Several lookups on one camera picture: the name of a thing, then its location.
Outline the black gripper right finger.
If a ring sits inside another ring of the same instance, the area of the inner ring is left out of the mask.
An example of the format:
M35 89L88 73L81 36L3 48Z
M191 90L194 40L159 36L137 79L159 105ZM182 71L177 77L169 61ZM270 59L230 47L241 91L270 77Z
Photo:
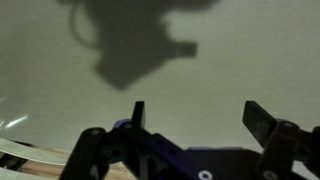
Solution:
M308 180L293 171L295 161L320 177L320 127L311 131L276 119L255 101L246 101L243 124L263 148L256 166L258 180Z

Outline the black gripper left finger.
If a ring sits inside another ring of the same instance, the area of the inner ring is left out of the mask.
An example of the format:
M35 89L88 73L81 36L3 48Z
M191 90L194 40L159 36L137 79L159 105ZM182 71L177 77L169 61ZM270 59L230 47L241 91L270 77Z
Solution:
M213 180L209 166L160 134L144 129L145 103L111 131L84 130L59 180L103 180L110 166L122 163L137 180Z

